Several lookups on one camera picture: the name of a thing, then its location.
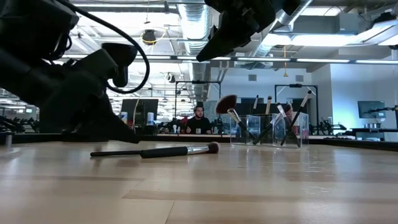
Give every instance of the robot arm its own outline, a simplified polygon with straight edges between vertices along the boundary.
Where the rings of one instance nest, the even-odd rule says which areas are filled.
[[[199,61],[225,55],[244,46],[250,36],[275,20],[275,12],[295,9],[299,0],[206,0],[221,13],[219,27],[214,27]],[[104,44],[103,48],[79,60],[54,65],[72,46],[70,31],[77,25],[76,12],[126,38],[132,45]],[[111,87],[127,84],[127,67],[140,53],[147,70],[133,90]],[[0,87],[36,105],[53,126],[60,129],[104,136],[126,142],[138,142],[113,112],[106,94],[140,90],[149,77],[149,61],[139,44],[129,35],[68,0],[3,0],[0,2]]]
[[[55,65],[72,45],[70,30],[80,11],[67,0],[6,0],[0,4],[0,86],[26,103],[40,108],[45,123],[85,135],[137,143],[135,133],[112,111],[106,89],[134,93],[149,76],[149,63],[140,46],[127,34],[111,27],[133,43],[104,44],[103,48],[79,60]],[[130,91],[115,86],[127,84],[127,67],[140,52],[147,64],[142,83]]]

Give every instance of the exposed ductwork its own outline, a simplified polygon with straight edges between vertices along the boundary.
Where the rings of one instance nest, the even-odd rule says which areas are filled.
[[[292,13],[292,15],[288,15],[286,12],[283,10],[280,10],[276,14],[276,23],[271,25],[271,30],[274,30],[275,28],[282,29],[287,27],[289,32],[292,31],[293,29],[293,24],[296,21],[296,19],[303,13],[306,7],[308,7],[311,4],[312,0],[301,0],[300,5],[297,7],[297,9]],[[265,57],[269,51],[273,48],[272,44],[267,43],[267,37],[265,36],[261,44],[258,46],[258,48],[252,52],[251,56],[252,57]]]
[[[202,4],[179,4],[182,34],[185,39],[205,39],[208,37],[209,8]],[[185,49],[189,55],[197,55],[204,48],[206,42],[185,42]],[[190,65],[192,80],[206,80],[206,64],[192,63]],[[194,85],[195,98],[205,101],[207,94],[203,94],[203,86]]]

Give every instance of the desk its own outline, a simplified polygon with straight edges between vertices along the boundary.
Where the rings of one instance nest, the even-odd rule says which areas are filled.
[[[384,141],[384,133],[398,133],[395,128],[353,128],[355,139],[379,138]]]
[[[198,138],[230,138],[230,134],[157,134],[156,136],[178,136],[178,137],[198,137]]]
[[[0,159],[1,224],[397,223],[396,152],[221,144],[218,154],[90,159],[94,148],[186,145],[16,145]]]

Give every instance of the clear acrylic container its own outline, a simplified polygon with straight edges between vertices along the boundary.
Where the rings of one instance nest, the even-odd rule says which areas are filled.
[[[260,144],[263,146],[274,146],[272,121],[276,119],[278,114],[270,114],[261,117],[261,131],[268,129],[268,132],[261,138]]]
[[[288,116],[286,119],[278,118],[272,121],[272,139],[276,147],[308,148],[309,144],[309,123],[308,114],[300,113],[293,125],[292,132],[287,133],[290,123],[295,116]],[[284,136],[287,134],[285,143],[282,144]]]
[[[261,132],[261,117],[260,116],[240,116],[242,122],[246,125],[248,131],[257,138]],[[251,144],[253,139],[249,137],[247,131],[242,131],[238,123],[230,118],[230,134],[231,144]]]

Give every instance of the man with beard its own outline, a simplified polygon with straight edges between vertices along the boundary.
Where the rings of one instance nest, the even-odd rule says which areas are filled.
[[[211,125],[209,119],[204,117],[205,109],[203,106],[197,106],[193,110],[195,115],[187,121],[187,134],[211,134]]]

